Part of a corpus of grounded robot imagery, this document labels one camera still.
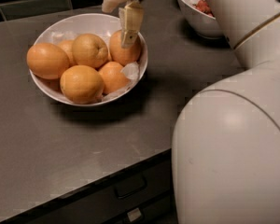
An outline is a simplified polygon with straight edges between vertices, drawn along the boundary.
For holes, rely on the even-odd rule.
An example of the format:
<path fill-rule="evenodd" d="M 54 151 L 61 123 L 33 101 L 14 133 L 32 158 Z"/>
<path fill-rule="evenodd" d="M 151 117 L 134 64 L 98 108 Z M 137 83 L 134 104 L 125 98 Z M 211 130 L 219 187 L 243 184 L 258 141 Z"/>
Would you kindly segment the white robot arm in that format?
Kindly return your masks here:
<path fill-rule="evenodd" d="M 243 73 L 197 93 L 174 129 L 179 224 L 280 224 L 280 0 L 206 0 Z"/>

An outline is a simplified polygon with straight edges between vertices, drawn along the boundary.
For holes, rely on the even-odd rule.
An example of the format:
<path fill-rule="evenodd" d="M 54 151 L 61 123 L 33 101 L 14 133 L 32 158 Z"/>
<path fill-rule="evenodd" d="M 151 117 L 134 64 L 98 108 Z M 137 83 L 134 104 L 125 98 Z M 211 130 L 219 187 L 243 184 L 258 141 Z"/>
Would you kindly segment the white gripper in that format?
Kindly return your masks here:
<path fill-rule="evenodd" d="M 102 11 L 111 13 L 120 4 L 128 0 L 103 0 Z M 119 9 L 121 24 L 121 46 L 130 48 L 136 41 L 144 18 L 144 10 L 138 0 L 128 1 L 125 7 Z"/>

